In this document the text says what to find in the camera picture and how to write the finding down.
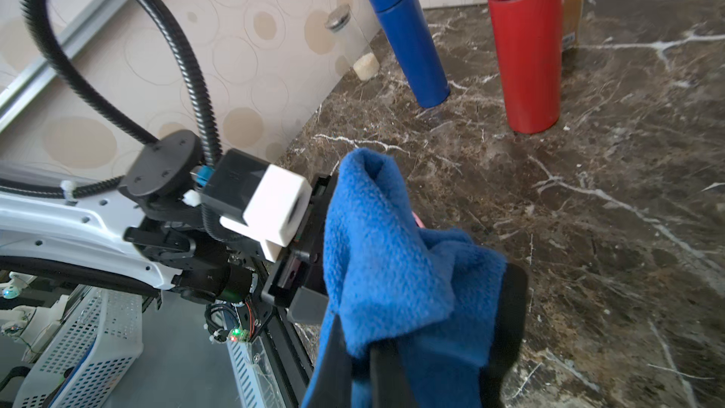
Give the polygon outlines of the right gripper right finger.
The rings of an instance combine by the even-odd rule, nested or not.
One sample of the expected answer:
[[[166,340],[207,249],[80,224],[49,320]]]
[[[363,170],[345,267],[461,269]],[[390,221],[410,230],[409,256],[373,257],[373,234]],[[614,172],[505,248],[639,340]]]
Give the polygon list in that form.
[[[417,402],[409,385],[394,340],[374,343],[369,352],[369,376],[374,408],[415,408]]]

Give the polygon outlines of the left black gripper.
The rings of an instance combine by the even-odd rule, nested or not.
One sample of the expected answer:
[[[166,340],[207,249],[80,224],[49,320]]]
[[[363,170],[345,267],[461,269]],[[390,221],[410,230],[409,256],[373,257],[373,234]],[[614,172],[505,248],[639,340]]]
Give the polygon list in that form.
[[[298,231],[274,264],[261,301],[281,311],[292,323],[319,325],[329,303],[324,282],[325,224],[338,181],[336,175],[318,175]]]

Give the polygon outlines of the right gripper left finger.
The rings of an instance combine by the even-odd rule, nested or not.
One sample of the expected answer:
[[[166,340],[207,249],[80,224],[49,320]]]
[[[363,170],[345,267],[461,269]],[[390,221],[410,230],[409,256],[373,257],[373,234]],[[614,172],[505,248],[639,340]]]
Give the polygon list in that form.
[[[308,385],[303,407],[352,406],[352,358],[347,353],[347,342],[338,315],[333,318],[326,347],[320,348],[322,357]]]

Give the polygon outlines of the blue cloth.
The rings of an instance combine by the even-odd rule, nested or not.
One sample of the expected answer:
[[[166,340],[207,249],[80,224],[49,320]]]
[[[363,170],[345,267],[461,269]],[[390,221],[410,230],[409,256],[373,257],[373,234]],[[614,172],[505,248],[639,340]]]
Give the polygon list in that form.
[[[383,340],[396,342],[417,407],[502,406],[525,330],[527,273],[461,230],[419,228],[392,158],[360,148],[342,160],[323,257],[329,303],[317,360],[338,315],[351,407],[373,407],[369,352]]]

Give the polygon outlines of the blue thermos bottle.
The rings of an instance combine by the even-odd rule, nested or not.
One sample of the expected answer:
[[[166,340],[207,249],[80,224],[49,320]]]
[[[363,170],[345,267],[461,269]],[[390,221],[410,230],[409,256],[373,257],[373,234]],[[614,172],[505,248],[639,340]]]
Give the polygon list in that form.
[[[449,96],[447,77],[419,0],[369,0],[420,107]]]

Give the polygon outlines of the red thermos bottle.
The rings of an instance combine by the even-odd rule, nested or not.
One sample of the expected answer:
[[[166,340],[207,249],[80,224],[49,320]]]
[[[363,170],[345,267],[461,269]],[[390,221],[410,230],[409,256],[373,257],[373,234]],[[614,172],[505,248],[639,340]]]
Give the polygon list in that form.
[[[536,134],[560,117],[565,0],[488,0],[510,128]]]

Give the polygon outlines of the pink thermos bottle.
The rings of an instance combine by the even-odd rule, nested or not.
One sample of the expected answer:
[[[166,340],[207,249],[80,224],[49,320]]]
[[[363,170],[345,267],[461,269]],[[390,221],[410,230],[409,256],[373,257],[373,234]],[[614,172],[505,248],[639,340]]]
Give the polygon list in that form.
[[[420,219],[420,217],[415,212],[413,212],[413,219],[415,219],[415,223],[417,224],[417,226],[419,228],[426,229],[425,224],[423,223],[423,221]]]

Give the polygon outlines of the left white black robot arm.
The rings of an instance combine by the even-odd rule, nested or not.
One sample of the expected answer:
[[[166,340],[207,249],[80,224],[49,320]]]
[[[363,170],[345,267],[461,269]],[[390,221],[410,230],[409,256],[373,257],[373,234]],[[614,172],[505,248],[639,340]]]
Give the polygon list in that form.
[[[318,324],[332,174],[279,155],[335,84],[321,0],[19,0],[1,266]]]

